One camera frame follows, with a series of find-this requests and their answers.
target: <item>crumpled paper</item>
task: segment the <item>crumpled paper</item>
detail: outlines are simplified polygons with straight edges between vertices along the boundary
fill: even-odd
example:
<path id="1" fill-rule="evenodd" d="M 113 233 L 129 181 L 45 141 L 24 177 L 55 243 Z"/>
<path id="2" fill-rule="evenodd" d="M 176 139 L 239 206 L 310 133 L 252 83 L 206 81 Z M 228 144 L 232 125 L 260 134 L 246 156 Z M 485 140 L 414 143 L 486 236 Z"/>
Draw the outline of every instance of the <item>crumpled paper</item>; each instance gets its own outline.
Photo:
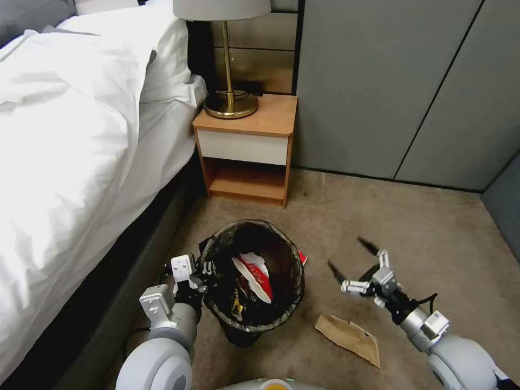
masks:
<path id="1" fill-rule="evenodd" d="M 376 338 L 354 322 L 333 315 L 321 315 L 314 327 L 336 345 L 381 368 Z"/>

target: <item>bed frame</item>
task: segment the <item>bed frame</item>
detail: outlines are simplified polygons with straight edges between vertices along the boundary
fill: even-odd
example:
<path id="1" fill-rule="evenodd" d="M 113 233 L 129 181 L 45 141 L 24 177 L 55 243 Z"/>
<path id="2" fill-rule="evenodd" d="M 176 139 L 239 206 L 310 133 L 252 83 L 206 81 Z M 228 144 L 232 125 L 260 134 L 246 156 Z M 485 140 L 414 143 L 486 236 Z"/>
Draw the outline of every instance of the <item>bed frame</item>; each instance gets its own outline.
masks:
<path id="1" fill-rule="evenodd" d="M 188 67 L 215 90 L 208 22 L 188 22 Z M 119 237 L 0 387 L 82 390 L 96 387 L 114 362 L 157 281 L 173 235 L 204 184 L 196 153 Z"/>

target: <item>brass lamp base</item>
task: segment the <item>brass lamp base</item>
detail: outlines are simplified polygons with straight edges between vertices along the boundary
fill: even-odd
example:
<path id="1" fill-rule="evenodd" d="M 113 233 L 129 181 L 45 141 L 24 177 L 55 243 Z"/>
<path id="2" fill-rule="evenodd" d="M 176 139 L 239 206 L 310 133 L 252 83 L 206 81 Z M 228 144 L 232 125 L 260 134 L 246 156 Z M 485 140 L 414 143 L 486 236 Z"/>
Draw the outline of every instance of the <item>brass lamp base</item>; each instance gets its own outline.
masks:
<path id="1" fill-rule="evenodd" d="M 258 99 L 240 90 L 234 91 L 234 97 L 228 96 L 227 92 L 216 92 L 206 98 L 204 109 L 215 118 L 238 119 L 258 110 Z"/>

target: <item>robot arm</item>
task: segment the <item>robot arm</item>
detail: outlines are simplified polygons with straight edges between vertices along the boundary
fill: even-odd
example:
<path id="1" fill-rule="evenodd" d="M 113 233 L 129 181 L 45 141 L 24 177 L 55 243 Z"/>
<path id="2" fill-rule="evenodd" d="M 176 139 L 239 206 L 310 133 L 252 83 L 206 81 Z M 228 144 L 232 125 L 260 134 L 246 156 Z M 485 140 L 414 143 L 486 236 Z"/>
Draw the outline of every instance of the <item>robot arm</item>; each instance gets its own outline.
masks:
<path id="1" fill-rule="evenodd" d="M 148 341 L 126 359 L 116 390 L 189 390 L 193 344 L 205 287 L 193 276 L 193 255 L 171 260 L 174 286 L 149 287 L 139 301 L 150 320 Z"/>
<path id="2" fill-rule="evenodd" d="M 388 251 L 379 250 L 362 238 L 359 240 L 377 256 L 379 264 L 370 268 L 358 282 L 347 280 L 329 263 L 341 291 L 373 297 L 378 307 L 386 308 L 392 315 L 392 321 L 406 333 L 415 348 L 428 355 L 433 374 L 445 389 L 519 389 L 478 343 L 446 334 L 450 326 L 448 318 L 433 310 L 437 294 L 421 301 L 409 298 L 390 267 Z M 429 314 L 421 307 L 426 302 L 430 303 Z"/>

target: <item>white duvet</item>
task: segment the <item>white duvet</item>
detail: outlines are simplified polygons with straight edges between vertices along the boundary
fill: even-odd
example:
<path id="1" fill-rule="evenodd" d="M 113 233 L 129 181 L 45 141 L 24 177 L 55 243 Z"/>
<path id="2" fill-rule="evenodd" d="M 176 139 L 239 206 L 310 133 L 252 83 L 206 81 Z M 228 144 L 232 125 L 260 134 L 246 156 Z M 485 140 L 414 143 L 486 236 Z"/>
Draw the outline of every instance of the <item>white duvet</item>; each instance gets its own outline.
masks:
<path id="1" fill-rule="evenodd" d="M 150 58 L 92 35 L 16 44 L 0 55 L 0 384 L 81 283 L 62 296 L 125 182 Z"/>

